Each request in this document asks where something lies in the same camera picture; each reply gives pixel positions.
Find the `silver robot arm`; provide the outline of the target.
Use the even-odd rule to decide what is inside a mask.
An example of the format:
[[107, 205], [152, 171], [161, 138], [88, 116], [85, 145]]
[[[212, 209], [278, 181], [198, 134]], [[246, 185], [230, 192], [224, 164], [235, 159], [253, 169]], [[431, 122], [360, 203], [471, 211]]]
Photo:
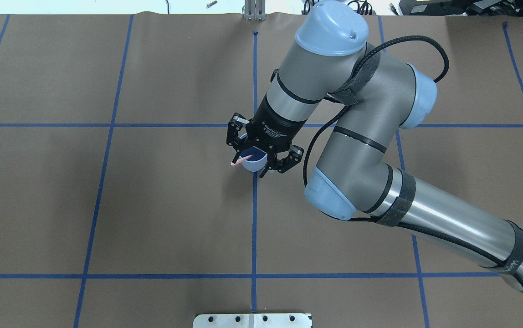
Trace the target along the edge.
[[228, 121], [231, 164], [259, 177], [303, 164], [305, 199], [326, 216], [411, 232], [523, 293], [523, 227], [405, 170], [399, 129], [434, 108], [447, 53], [427, 36], [368, 37], [345, 3], [311, 5], [254, 115]]

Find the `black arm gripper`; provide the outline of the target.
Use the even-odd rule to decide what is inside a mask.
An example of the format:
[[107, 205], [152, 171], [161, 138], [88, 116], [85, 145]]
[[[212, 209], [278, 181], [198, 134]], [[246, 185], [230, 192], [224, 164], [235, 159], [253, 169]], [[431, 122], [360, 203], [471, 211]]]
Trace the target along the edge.
[[[245, 129], [247, 137], [241, 138], [239, 133]], [[254, 148], [266, 153], [267, 162], [259, 174], [261, 179], [268, 171], [283, 174], [302, 161], [304, 149], [292, 144], [295, 135], [295, 121], [273, 118], [249, 121], [241, 114], [234, 113], [227, 124], [226, 144], [235, 151], [233, 160], [238, 160], [243, 151], [246, 154], [253, 153]], [[278, 159], [277, 155], [282, 152], [288, 153]]]

